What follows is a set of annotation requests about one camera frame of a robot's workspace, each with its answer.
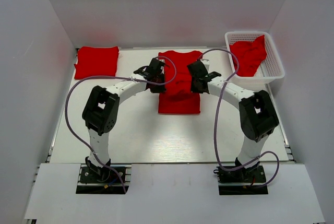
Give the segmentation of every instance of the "folded red cloth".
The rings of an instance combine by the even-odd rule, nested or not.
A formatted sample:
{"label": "folded red cloth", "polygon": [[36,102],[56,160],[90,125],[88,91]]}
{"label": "folded red cloth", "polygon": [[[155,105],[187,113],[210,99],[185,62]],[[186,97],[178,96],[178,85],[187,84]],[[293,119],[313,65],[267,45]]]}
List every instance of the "folded red cloth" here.
{"label": "folded red cloth", "polygon": [[233,45],[230,45],[230,50],[239,61],[239,71],[237,74],[243,77],[253,77],[261,62],[267,57],[265,36],[257,37],[254,42],[237,41]]}
{"label": "folded red cloth", "polygon": [[[200,97],[198,93],[190,91],[192,77],[188,71],[187,65],[195,62],[202,53],[192,51],[190,53],[178,53],[167,51],[159,53],[159,56],[165,56],[174,62],[177,73],[175,79],[168,83],[166,92],[159,95],[158,113],[168,114],[199,114]],[[170,61],[165,60],[164,68],[165,81],[173,78],[175,72]]]}
{"label": "folded red cloth", "polygon": [[115,76],[117,71],[118,47],[90,48],[84,46],[78,51],[78,64],[74,64],[75,79],[95,75]]}

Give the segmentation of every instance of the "white basket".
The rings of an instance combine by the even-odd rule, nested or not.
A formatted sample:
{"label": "white basket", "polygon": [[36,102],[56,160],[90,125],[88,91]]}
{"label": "white basket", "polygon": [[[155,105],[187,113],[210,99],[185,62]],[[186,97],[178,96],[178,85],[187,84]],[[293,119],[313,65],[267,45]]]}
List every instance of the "white basket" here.
{"label": "white basket", "polygon": [[[233,45],[237,41],[250,41],[253,42],[257,37],[265,35],[265,47],[267,51],[267,57],[262,61],[258,70],[253,77],[242,77],[234,75],[232,81],[237,85],[261,85],[268,84],[275,79],[283,78],[285,75],[282,62],[276,50],[276,47],[271,39],[270,35],[266,32],[259,31],[239,31],[239,32],[227,32],[225,34],[225,41],[228,50],[230,51],[230,45]],[[235,71],[232,56],[229,54],[232,71]]]}

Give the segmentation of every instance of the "white enclosure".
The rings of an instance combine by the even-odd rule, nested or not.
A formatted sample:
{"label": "white enclosure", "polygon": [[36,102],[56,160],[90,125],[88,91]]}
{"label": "white enclosure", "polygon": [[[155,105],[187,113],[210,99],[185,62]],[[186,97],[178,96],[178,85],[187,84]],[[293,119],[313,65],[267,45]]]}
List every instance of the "white enclosure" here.
{"label": "white enclosure", "polygon": [[[270,87],[293,155],[334,223],[333,1],[0,0],[0,222],[22,222],[58,130],[75,48],[224,46],[228,31],[257,30],[270,33],[285,69]],[[292,173],[284,166],[282,174]],[[300,175],[316,201],[307,173]]]}

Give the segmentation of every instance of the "white platform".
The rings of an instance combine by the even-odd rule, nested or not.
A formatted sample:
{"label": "white platform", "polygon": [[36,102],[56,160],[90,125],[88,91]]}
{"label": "white platform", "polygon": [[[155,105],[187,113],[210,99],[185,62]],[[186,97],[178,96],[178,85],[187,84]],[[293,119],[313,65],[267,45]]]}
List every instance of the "white platform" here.
{"label": "white platform", "polygon": [[[272,176],[275,165],[264,165]],[[280,167],[268,195],[220,196],[214,164],[135,164],[126,195],[76,195],[80,164],[42,164],[26,219],[52,223],[324,222],[302,164]]]}
{"label": "white platform", "polygon": [[[141,66],[149,64],[159,52],[170,49],[121,50],[117,75],[128,77]],[[189,52],[195,49],[175,49]],[[210,71],[217,71],[228,77],[231,66],[228,55],[210,52]],[[110,86],[116,80],[89,80],[80,84],[73,92],[69,104],[69,120],[73,129],[89,140],[85,122],[81,118],[91,89],[100,85]],[[255,90],[265,90],[257,86]],[[158,163],[158,162],[215,162],[213,149],[213,122],[218,98],[201,95],[200,115],[159,115],[158,94],[142,92],[122,103],[115,127],[110,133],[109,153],[112,163]],[[218,146],[221,160],[234,162],[243,142],[240,118],[237,109],[227,102],[221,104],[218,130]],[[280,160],[287,161],[282,130],[278,126],[268,138],[263,151],[272,150]],[[83,163],[89,150],[67,129],[64,115],[58,128],[51,163]],[[274,157],[264,156],[262,161]]]}

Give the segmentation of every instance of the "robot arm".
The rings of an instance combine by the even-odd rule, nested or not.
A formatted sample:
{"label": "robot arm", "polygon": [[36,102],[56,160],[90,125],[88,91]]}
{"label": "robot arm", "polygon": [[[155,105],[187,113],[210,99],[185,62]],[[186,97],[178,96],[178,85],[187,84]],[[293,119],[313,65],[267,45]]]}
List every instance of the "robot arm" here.
{"label": "robot arm", "polygon": [[[153,58],[149,66],[134,71],[130,80],[121,81],[107,88],[95,86],[92,89],[83,110],[82,118],[88,128],[90,145],[103,164],[110,166],[111,163],[108,152],[109,132],[116,124],[119,105],[147,89],[150,89],[153,93],[165,91],[164,85],[155,86],[136,81],[136,79],[145,79],[163,83],[163,67],[164,62]],[[101,179],[109,174],[108,169],[96,161],[92,152],[86,157],[86,165]]]}
{"label": "robot arm", "polygon": [[[192,76],[192,92],[209,93],[220,96],[224,79],[217,72],[208,73],[207,61],[198,60],[188,65]],[[240,123],[245,134],[243,146],[235,165],[243,165],[261,154],[268,136],[278,126],[279,121],[269,94],[266,91],[253,92],[241,88],[233,83],[228,83],[223,99],[233,105],[240,112]],[[245,166],[245,169],[253,169],[258,166],[258,161]]]}

